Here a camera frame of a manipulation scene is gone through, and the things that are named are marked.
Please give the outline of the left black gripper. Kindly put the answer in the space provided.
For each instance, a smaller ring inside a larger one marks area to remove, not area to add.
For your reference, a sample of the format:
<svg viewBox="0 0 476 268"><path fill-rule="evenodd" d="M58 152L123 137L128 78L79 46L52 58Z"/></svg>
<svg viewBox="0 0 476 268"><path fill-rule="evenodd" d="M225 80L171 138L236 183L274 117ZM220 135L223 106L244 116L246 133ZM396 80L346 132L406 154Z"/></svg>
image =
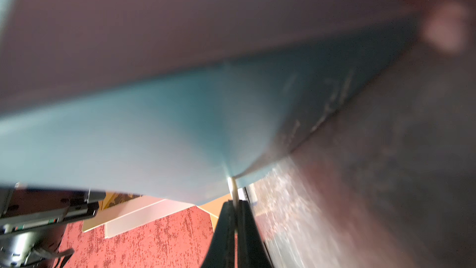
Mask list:
<svg viewBox="0 0 476 268"><path fill-rule="evenodd" d="M1 188L1 267L62 268L74 249L60 245L70 223L94 218L105 192Z"/></svg>

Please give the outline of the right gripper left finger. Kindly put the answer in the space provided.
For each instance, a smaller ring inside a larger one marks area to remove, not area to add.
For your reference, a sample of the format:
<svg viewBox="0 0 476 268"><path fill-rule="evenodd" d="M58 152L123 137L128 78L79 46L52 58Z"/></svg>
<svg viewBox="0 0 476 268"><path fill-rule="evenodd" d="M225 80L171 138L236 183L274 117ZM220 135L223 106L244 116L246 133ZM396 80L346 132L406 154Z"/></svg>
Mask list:
<svg viewBox="0 0 476 268"><path fill-rule="evenodd" d="M236 215L233 201L223 204L212 241L201 268L233 268L235 266Z"/></svg>

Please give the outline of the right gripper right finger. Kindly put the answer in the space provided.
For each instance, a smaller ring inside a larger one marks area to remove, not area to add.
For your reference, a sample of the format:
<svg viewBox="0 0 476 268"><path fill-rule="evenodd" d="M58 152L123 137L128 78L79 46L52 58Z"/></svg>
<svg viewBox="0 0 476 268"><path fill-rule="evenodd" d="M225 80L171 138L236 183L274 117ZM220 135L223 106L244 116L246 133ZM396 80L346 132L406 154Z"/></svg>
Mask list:
<svg viewBox="0 0 476 268"><path fill-rule="evenodd" d="M272 268L248 201L237 207L238 267Z"/></svg>

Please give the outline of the teal three-drawer cabinet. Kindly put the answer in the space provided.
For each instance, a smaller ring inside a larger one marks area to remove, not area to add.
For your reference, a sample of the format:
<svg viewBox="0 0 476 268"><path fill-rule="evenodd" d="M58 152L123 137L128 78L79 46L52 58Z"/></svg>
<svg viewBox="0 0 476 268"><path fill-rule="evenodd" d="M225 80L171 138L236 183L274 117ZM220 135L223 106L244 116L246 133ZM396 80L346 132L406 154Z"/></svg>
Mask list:
<svg viewBox="0 0 476 268"><path fill-rule="evenodd" d="M1 183L203 203L413 38L401 0L1 0Z"/></svg>

